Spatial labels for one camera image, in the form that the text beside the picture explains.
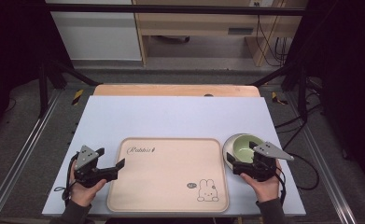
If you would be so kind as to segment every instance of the white tabletop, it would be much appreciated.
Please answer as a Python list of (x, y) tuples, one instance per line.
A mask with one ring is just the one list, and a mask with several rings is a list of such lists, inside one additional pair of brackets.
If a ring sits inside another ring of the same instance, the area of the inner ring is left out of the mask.
[[(251, 133), (281, 147), (269, 110), (261, 97), (91, 96), (52, 189), (64, 187), (69, 162), (83, 145), (94, 150), (104, 147), (105, 155), (99, 158), (98, 168), (107, 168), (115, 165), (119, 145), (128, 137), (215, 138), (222, 145), (236, 133)], [(284, 212), (288, 216), (305, 215), (288, 164), (285, 161), (280, 163), (287, 179)], [(230, 205), (222, 213), (115, 213), (106, 206), (109, 184), (97, 193), (90, 213), (107, 217), (237, 217), (259, 214), (255, 192), (228, 166), (226, 180)], [(42, 213), (59, 216), (63, 210), (62, 192), (52, 190)]]

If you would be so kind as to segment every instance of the wooden tray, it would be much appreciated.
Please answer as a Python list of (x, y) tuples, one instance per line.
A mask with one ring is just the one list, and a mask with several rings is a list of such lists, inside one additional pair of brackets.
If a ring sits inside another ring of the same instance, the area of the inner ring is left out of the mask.
[(127, 138), (110, 186), (114, 212), (223, 212), (229, 206), (220, 144), (210, 138)]

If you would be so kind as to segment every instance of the sleeve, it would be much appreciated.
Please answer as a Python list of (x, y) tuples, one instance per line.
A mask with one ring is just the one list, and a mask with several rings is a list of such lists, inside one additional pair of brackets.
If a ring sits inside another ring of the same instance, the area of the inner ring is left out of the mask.
[(264, 203), (258, 203), (257, 206), (263, 217), (265, 224), (286, 224), (284, 210), (282, 209), (279, 199), (273, 199)]
[(49, 224), (79, 224), (84, 223), (87, 214), (91, 209), (91, 205), (82, 207), (72, 200), (65, 207), (60, 217), (53, 218)]

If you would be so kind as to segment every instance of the bunny illustration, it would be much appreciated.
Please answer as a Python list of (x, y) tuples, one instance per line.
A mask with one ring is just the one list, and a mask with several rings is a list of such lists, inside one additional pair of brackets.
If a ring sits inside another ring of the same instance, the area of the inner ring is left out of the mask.
[(202, 179), (200, 181), (199, 197), (197, 198), (199, 202), (217, 202), (219, 201), (217, 188), (215, 188), (214, 180)]

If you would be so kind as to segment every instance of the human hand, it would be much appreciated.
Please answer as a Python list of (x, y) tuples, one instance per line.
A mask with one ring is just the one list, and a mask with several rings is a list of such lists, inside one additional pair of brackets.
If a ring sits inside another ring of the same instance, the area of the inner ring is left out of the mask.
[[(275, 160), (278, 169), (276, 170), (277, 174), (281, 174), (281, 166), (278, 160)], [(255, 191), (258, 202), (264, 203), (273, 199), (278, 198), (279, 191), (279, 180), (276, 176), (271, 177), (270, 179), (259, 182), (253, 179), (251, 176), (241, 173), (240, 176), (245, 180), (245, 182), (252, 187)]]
[[(77, 161), (74, 161), (72, 164), (71, 174), (70, 174), (70, 182), (72, 183), (75, 181), (75, 165)], [(87, 207), (90, 205), (92, 200), (95, 197), (95, 194), (100, 191), (100, 189), (106, 184), (106, 180), (102, 179), (100, 180), (95, 186), (92, 188), (85, 188), (79, 183), (75, 183), (71, 188), (71, 200), (74, 201), (74, 203), (77, 203), (78, 205), (82, 207)]]

